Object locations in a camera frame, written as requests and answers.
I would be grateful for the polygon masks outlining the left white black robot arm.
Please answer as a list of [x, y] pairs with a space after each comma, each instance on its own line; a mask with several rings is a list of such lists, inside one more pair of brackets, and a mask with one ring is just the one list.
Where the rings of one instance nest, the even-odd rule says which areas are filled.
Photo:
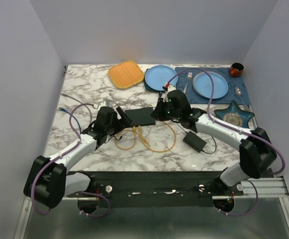
[[23, 193], [48, 207], [55, 208], [65, 196], [66, 177], [70, 169], [88, 154], [106, 143], [108, 138], [131, 126], [131, 119], [121, 107], [101, 107], [96, 120], [76, 133], [77, 139], [60, 152], [34, 159]]

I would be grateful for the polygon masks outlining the black network switch box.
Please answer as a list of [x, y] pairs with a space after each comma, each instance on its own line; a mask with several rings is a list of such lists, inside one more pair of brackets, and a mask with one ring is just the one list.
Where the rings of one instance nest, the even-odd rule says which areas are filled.
[[147, 126], [154, 125], [156, 123], [155, 119], [151, 117], [152, 112], [152, 107], [145, 107], [140, 109], [126, 110], [125, 114], [131, 120], [130, 127]]

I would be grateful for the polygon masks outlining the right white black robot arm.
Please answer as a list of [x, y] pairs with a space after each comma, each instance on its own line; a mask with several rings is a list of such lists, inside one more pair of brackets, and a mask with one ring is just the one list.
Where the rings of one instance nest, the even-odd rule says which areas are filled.
[[219, 195], [227, 194], [240, 181], [261, 178], [277, 158], [277, 151], [262, 128], [244, 129], [214, 118], [209, 111], [192, 108], [180, 90], [159, 94], [151, 116], [158, 121], [178, 122], [186, 129], [212, 136], [239, 152], [239, 162], [223, 170], [211, 183]]

